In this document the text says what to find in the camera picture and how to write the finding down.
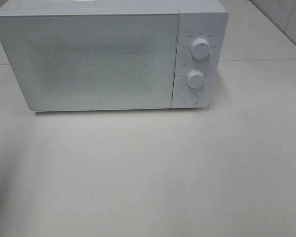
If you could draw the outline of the white microwave knob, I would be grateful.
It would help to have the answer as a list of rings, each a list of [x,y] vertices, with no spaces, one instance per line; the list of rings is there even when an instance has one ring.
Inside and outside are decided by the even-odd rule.
[[[200,88],[205,81],[204,71],[194,70],[187,74],[187,84],[190,88]]]
[[[190,51],[193,58],[201,60],[209,56],[211,43],[207,38],[194,39],[190,44]]]

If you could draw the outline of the white microwave oven body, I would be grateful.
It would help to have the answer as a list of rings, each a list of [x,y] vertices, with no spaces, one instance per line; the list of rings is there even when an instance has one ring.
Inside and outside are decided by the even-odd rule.
[[[208,107],[228,22],[228,12],[218,0],[10,0],[0,8],[0,17],[168,14],[179,17],[172,105],[168,109]],[[210,41],[211,50],[209,56],[198,60],[193,58],[190,44],[201,37]],[[206,75],[200,88],[187,84],[187,74],[194,70]],[[184,103],[189,93],[199,96],[194,106]]]

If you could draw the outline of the round white door button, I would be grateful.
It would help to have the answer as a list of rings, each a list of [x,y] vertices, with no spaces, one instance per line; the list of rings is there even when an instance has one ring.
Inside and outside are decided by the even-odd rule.
[[[189,93],[184,97],[184,103],[189,106],[194,106],[198,103],[199,96],[195,93]]]

